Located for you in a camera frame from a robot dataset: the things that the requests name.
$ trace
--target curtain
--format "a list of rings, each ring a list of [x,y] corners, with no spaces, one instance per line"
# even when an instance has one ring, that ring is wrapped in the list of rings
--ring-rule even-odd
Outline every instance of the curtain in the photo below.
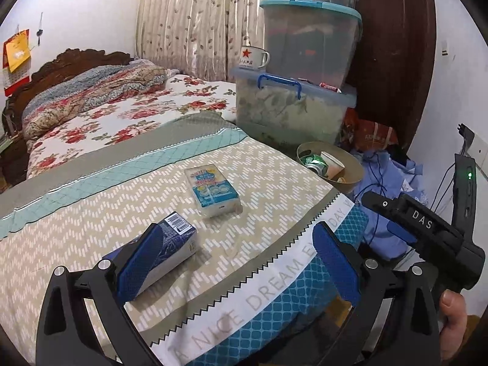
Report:
[[[137,55],[208,81],[228,81],[241,45],[263,47],[260,1],[141,0]]]

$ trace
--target wooden headboard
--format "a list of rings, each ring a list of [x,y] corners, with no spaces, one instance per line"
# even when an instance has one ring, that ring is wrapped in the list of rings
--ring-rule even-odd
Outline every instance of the wooden headboard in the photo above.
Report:
[[[2,116],[3,128],[6,132],[10,132],[6,122],[6,117],[10,117],[15,129],[21,131],[22,113],[25,107],[36,95],[46,89],[61,84],[95,67],[128,65],[131,60],[130,55],[123,52],[105,55],[105,51],[67,49],[52,62],[45,63],[39,71],[33,73],[31,82],[17,89],[7,99],[7,105],[3,110]]]

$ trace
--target floral bedsheet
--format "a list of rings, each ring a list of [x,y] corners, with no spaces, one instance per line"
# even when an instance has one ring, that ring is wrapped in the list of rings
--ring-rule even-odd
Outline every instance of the floral bedsheet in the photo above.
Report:
[[[234,122],[235,84],[176,75],[162,91],[103,104],[46,133],[32,146],[27,178],[205,110],[216,111],[223,119]]]

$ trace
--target human hand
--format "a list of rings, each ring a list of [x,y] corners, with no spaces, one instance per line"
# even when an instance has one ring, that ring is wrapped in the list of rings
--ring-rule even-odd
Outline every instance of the human hand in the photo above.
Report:
[[[439,302],[441,311],[447,317],[447,323],[441,331],[440,345],[442,360],[452,358],[461,343],[466,332],[468,314],[466,313],[466,302],[459,293],[446,290]]]

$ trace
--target turquoise lid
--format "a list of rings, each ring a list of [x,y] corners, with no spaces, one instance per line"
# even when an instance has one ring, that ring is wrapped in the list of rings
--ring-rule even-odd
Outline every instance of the turquoise lid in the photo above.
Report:
[[[328,3],[326,1],[315,1],[315,0],[262,0],[260,3],[261,7],[265,7],[266,5],[298,5],[299,7],[309,7],[309,8],[318,8],[318,9],[327,9],[329,11],[335,11],[340,13],[345,13],[346,15],[350,15],[355,17],[358,22],[359,26],[362,27],[363,19],[361,18],[361,14],[357,12],[357,10],[345,7],[344,5]]]

